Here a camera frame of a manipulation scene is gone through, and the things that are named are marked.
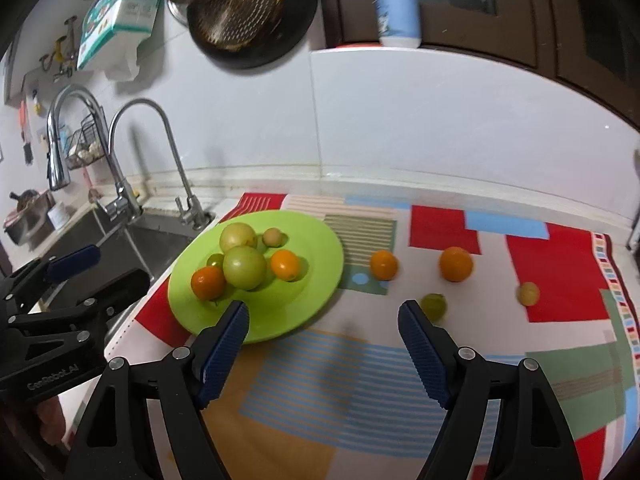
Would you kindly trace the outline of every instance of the green plate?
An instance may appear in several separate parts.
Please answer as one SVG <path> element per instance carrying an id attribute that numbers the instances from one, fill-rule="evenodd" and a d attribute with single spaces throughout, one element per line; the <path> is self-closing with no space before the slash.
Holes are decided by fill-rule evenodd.
<path id="1" fill-rule="evenodd" d="M 227 285 L 216 301 L 202 301 L 191 290 L 191 275 L 207 264 L 213 253 L 221 253 L 220 233 L 226 225 L 244 222 L 254 228 L 258 250 L 268 259 L 278 249 L 262 244 L 262 233 L 277 227 L 287 235 L 281 248 L 295 253 L 301 261 L 300 277 L 294 282 L 268 274 L 258 288 L 245 291 Z M 232 300 L 249 308 L 250 325 L 245 343 L 256 343 L 282 335 L 309 320 L 329 300 L 340 282 L 344 255 L 335 233 L 324 222 L 294 211 L 260 211 L 223 222 L 198 236 L 178 257 L 169 279 L 169 305 L 185 329 L 194 334 L 215 325 Z"/>

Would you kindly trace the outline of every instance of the faucet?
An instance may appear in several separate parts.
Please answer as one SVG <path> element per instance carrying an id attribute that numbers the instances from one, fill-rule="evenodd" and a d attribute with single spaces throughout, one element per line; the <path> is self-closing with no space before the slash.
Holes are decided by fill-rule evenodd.
<path id="1" fill-rule="evenodd" d="M 56 191 L 68 186 L 71 183 L 69 170 L 66 166 L 65 154 L 63 153 L 60 142 L 60 108 L 68 97 L 76 97 L 80 99 L 91 114 L 95 127 L 98 131 L 98 138 L 105 153 L 107 165 L 111 170 L 115 181 L 117 197 L 106 206 L 100 206 L 111 220 L 114 220 L 119 213 L 128 210 L 131 219 L 142 214 L 142 209 L 138 205 L 138 200 L 133 194 L 133 190 L 127 179 L 124 177 L 118 159 L 114 152 L 108 150 L 109 140 L 107 138 L 107 121 L 104 118 L 104 112 L 100 108 L 98 101 L 87 88 L 71 84 L 65 86 L 53 99 L 49 115 L 47 116 L 47 137 L 49 139 L 49 155 L 47 155 L 47 179 L 49 181 L 49 189 Z"/>
<path id="2" fill-rule="evenodd" d="M 210 214 L 204 212 L 204 210 L 202 209 L 202 206 L 200 205 L 200 201 L 198 200 L 198 197 L 191 190 L 191 184 L 189 184 L 187 175 L 186 173 L 184 173 L 184 167 L 182 166 L 182 161 L 180 160 L 180 154 L 178 153 L 178 148 L 175 145 L 174 133 L 171 130 L 171 125 L 169 124 L 169 118 L 166 116 L 166 113 L 164 113 L 164 110 L 162 110 L 162 107 L 158 103 L 156 103 L 155 101 L 152 101 L 151 99 L 139 97 L 136 99 L 132 99 L 128 103 L 124 104 L 123 107 L 120 110 L 118 110 L 117 113 L 114 115 L 113 121 L 111 121 L 111 126 L 109 128 L 109 144 L 108 144 L 107 153 L 109 154 L 113 153 L 113 143 L 114 143 L 114 136 L 116 132 L 116 126 L 118 124 L 118 121 L 122 117 L 122 114 L 128 108 L 137 104 L 147 105 L 153 108 L 156 112 L 158 112 L 158 115 L 160 115 L 160 118 L 162 119 L 162 124 L 164 124 L 164 131 L 166 133 L 166 138 L 169 141 L 169 147 L 171 148 L 171 153 L 174 156 L 175 165 L 178 168 L 178 173 L 180 174 L 180 179 L 182 180 L 182 185 L 184 186 L 184 190 L 187 192 L 187 210 L 186 211 L 182 207 L 182 201 L 180 200 L 180 197 L 177 196 L 175 198 L 175 203 L 178 206 L 178 209 L 180 211 L 180 219 L 182 220 L 183 224 L 193 223 L 193 228 L 196 231 L 199 231 L 202 228 L 209 225 L 209 223 L 213 220 L 213 217 Z"/>

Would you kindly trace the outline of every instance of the tissue package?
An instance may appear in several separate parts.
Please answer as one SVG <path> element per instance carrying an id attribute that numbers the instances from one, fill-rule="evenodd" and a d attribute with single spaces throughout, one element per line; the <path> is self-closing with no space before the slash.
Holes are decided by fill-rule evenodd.
<path id="1" fill-rule="evenodd" d="M 99 0 L 82 22 L 80 70 L 101 70 L 108 79 L 138 75 L 137 49 L 151 35 L 160 0 Z"/>

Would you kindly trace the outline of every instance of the wire basket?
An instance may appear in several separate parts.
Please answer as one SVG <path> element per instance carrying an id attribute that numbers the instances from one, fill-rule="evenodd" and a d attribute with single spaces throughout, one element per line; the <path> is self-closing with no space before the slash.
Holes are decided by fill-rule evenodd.
<path id="1" fill-rule="evenodd" d="M 88 115 L 80 122 L 80 129 L 67 139 L 64 146 L 66 166 L 70 170 L 85 168 L 104 157 L 104 150 L 94 118 Z"/>

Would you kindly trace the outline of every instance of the kitchen sink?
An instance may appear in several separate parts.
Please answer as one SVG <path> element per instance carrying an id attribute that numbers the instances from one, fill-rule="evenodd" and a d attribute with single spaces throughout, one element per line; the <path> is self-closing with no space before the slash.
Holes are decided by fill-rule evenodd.
<path id="1" fill-rule="evenodd" d="M 85 214 L 43 258 L 64 256 L 87 245 L 100 247 L 100 262 L 89 270 L 52 288 L 42 297 L 46 310 L 75 306 L 78 301 L 131 269 L 143 269 L 152 283 L 197 236 L 174 216 L 144 212 L 133 222 L 112 223 L 99 210 Z M 107 340 L 135 307 L 111 319 Z"/>

